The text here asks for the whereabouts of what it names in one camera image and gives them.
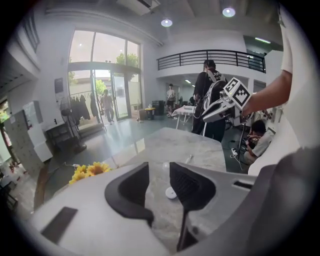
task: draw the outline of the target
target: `ceiling vent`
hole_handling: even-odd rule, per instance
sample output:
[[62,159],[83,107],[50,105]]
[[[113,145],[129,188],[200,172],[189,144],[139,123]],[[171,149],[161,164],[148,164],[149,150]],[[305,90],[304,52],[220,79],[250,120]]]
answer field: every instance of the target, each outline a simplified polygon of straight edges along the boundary
[[116,3],[127,7],[139,16],[149,13],[160,4],[157,0],[117,0]]

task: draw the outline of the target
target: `yellow flower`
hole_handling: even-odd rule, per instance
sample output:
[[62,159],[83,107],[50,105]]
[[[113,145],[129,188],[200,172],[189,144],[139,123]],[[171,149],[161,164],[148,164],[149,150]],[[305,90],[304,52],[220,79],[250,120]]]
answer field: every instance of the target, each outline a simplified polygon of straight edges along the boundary
[[69,184],[73,184],[79,180],[86,178],[86,177],[89,177],[89,173],[85,173],[85,172],[76,170],[74,172],[74,175],[72,176],[72,180],[69,181]]
[[112,169],[106,163],[100,164],[100,162],[94,162],[93,165],[89,165],[86,171],[92,175],[98,175],[102,173],[107,173]]
[[77,171],[79,171],[80,173],[86,173],[86,166],[85,165],[80,165],[76,168]]

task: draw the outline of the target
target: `round ceiling lamp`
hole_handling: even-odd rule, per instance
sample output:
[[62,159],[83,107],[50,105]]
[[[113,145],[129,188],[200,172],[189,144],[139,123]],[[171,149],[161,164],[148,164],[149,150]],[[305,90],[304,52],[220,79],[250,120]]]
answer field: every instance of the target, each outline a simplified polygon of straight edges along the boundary
[[236,11],[235,11],[235,9],[228,7],[228,8],[223,9],[222,14],[223,14],[223,16],[230,18],[230,17],[235,16]]
[[172,21],[170,19],[164,19],[163,21],[161,21],[161,25],[164,27],[170,27],[172,25]]

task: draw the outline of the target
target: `person standing near doorway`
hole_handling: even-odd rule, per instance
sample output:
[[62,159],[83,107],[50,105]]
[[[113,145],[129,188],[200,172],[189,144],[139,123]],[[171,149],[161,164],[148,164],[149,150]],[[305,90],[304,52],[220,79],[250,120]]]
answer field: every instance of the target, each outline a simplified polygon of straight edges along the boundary
[[168,107],[167,116],[171,117],[173,109],[174,109],[174,104],[176,102],[176,92],[175,92],[175,90],[173,90],[172,83],[169,84],[169,90],[166,92],[166,97],[167,97],[166,105]]
[[[223,74],[216,70],[216,64],[212,59],[206,60],[203,63],[203,72],[198,75],[198,78],[195,82],[194,88],[194,99],[195,99],[195,112],[193,117],[193,126],[192,133],[200,134],[205,127],[205,122],[202,119],[202,113],[204,112],[204,97],[207,94],[210,86],[215,81],[212,81],[208,75],[208,71],[211,71],[215,80],[220,81],[224,80],[227,83],[227,80]],[[212,90],[211,98],[212,102],[220,99],[220,91],[223,90],[223,87],[214,87]],[[226,129],[226,120],[220,119],[215,122],[209,122],[205,129],[205,135],[208,138],[214,139],[221,142]]]
[[108,90],[105,89],[103,92],[103,96],[101,97],[102,107],[104,111],[104,116],[107,118],[110,125],[114,121],[114,104],[112,102],[112,97],[108,95]]

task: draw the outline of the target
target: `black hair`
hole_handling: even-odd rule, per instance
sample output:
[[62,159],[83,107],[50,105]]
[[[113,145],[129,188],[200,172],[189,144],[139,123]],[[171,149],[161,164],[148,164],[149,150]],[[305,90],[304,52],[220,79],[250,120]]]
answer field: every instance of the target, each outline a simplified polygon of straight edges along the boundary
[[260,119],[260,120],[255,121],[255,122],[251,125],[251,130],[252,130],[253,132],[256,132],[256,133],[265,134],[265,132],[266,132],[266,125],[265,125],[264,121],[262,121],[262,120]]
[[207,66],[208,68],[214,68],[216,69],[216,63],[214,62],[213,59],[207,59],[203,63],[203,68]]

